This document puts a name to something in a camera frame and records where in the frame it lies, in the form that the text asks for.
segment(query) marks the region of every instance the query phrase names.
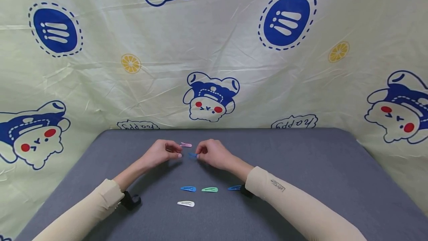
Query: lemon slice print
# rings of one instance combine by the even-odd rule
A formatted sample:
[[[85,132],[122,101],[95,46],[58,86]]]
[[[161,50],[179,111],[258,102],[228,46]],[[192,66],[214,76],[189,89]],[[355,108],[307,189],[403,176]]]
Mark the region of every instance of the lemon slice print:
[[[135,74],[141,69],[141,61],[135,55],[125,54],[122,56],[122,65],[130,74]]]
[[[328,55],[328,60],[330,63],[335,63],[342,60],[347,53],[349,52],[349,43],[342,41],[338,43],[333,49],[331,49],[330,54]]]

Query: wrist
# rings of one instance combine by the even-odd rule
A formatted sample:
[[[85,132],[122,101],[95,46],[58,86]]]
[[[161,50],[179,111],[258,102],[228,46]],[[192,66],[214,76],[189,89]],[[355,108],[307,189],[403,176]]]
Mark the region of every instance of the wrist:
[[[242,160],[239,157],[232,155],[230,159],[227,160],[225,170],[233,173],[234,170],[236,170],[239,167],[240,162],[242,162]]]
[[[129,166],[130,171],[133,173],[138,174],[139,176],[145,174],[147,171],[150,170],[149,165],[147,165],[144,160],[137,160],[136,162],[132,163],[132,165]]]

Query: dashed outline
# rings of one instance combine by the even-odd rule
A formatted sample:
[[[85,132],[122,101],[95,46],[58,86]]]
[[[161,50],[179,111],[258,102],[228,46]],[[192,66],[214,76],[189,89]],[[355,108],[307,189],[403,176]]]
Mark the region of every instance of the dashed outline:
[[[314,6],[316,6],[317,4],[318,4],[317,0],[314,0]],[[265,13],[267,10],[268,10],[268,7],[265,7],[265,9],[264,9],[264,10],[263,10],[263,12],[262,12],[262,15],[260,16],[260,19],[259,19],[259,21],[260,21],[260,23],[259,23],[259,30],[257,30],[257,34],[259,35],[259,40],[262,42],[263,46],[266,46],[266,47],[268,47],[269,49],[274,49],[274,47],[272,47],[272,46],[267,46],[267,45],[265,44],[265,42],[264,42],[264,41],[263,41],[263,39],[262,39],[261,33],[260,33],[261,26],[262,26],[261,21],[263,20],[263,15],[264,15],[264,13]],[[315,10],[314,10],[313,15],[315,15],[316,13],[317,13],[317,9],[315,9]],[[306,32],[309,32],[309,30],[310,30],[310,26],[312,25],[313,21],[314,21],[314,19],[312,19],[310,22],[307,22],[307,23],[306,23],[305,27],[306,27],[306,26],[308,26],[308,29],[306,30]],[[290,46],[290,45],[293,45],[293,46],[291,46],[291,47],[287,47],[287,48],[282,48],[282,49],[280,49],[280,48],[275,48],[275,50],[279,50],[279,51],[281,51],[281,50],[288,50],[288,49],[292,49],[293,47],[299,46],[299,44],[302,42],[302,40],[303,40],[305,37],[306,37],[306,35],[303,35],[303,37],[301,38],[301,40],[300,40],[296,45],[293,45],[293,44],[294,44],[296,41],[298,41],[298,39],[299,39],[299,38],[298,38],[295,42],[293,42],[293,43],[291,43],[291,44],[288,44],[288,45],[287,45],[287,46]]]
[[[50,52],[48,52],[47,50],[45,50],[44,49],[44,47],[40,44],[40,41],[37,39],[37,37],[39,36],[39,35],[37,35],[36,33],[34,33],[34,30],[36,30],[36,28],[35,27],[33,27],[32,26],[32,24],[31,24],[31,12],[33,11],[33,9],[35,8],[35,7],[37,7],[39,4],[37,4],[37,3],[35,3],[35,4],[33,4],[33,6],[32,7],[30,7],[29,8],[29,12],[28,12],[28,18],[30,19],[29,21],[28,21],[28,25],[29,25],[29,27],[31,28],[31,33],[33,34],[33,36],[34,36],[34,38],[35,38],[35,40],[36,40],[36,43],[39,45],[39,47],[42,49],[42,50],[44,50],[47,54],[49,54],[49,55],[51,55],[52,57],[54,57],[54,58],[59,58],[59,57],[67,57],[67,56],[72,56],[72,55],[74,55],[74,54],[78,54],[79,52],[81,52],[82,51],[82,49],[83,49],[83,36],[82,36],[82,29],[79,27],[79,21],[77,20],[77,19],[75,19],[75,21],[76,21],[76,24],[78,25],[78,26],[76,26],[76,25],[74,25],[75,27],[76,27],[76,29],[79,29],[79,36],[81,37],[81,39],[80,39],[80,48],[79,48],[79,50],[76,50],[76,48],[79,46],[79,41],[78,41],[78,43],[76,44],[76,47],[74,47],[74,49],[73,50],[76,50],[76,51],[74,51],[74,52],[72,52],[72,53],[68,53],[68,54],[61,54],[61,55],[53,55],[53,54],[51,54]],[[40,2],[40,5],[48,5],[48,2]],[[66,8],[64,8],[64,7],[60,7],[59,6],[59,4],[56,4],[56,3],[52,3],[51,2],[51,5],[53,5],[53,6],[55,6],[55,7],[57,7],[57,8],[61,8],[62,10],[64,10],[65,12],[68,12],[69,14],[70,14],[70,16],[72,17],[72,18],[75,18],[75,16],[74,16],[74,14],[72,13],[72,12],[69,12]]]

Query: cartoon-printed backdrop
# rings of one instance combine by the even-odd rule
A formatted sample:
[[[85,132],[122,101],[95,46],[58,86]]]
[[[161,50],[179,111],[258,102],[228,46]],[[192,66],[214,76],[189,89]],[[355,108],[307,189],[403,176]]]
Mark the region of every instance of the cartoon-printed backdrop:
[[[426,0],[0,1],[1,240],[106,129],[341,128],[428,214]]]

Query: arm sleeve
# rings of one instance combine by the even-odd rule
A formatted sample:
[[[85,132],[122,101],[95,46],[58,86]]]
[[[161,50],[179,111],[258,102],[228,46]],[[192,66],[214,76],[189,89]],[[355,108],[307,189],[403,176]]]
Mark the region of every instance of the arm sleeve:
[[[81,241],[110,215],[124,194],[115,181],[104,180],[95,190],[46,227],[33,241]]]
[[[245,188],[271,204],[309,241],[367,241],[338,213],[262,168],[248,174]]]

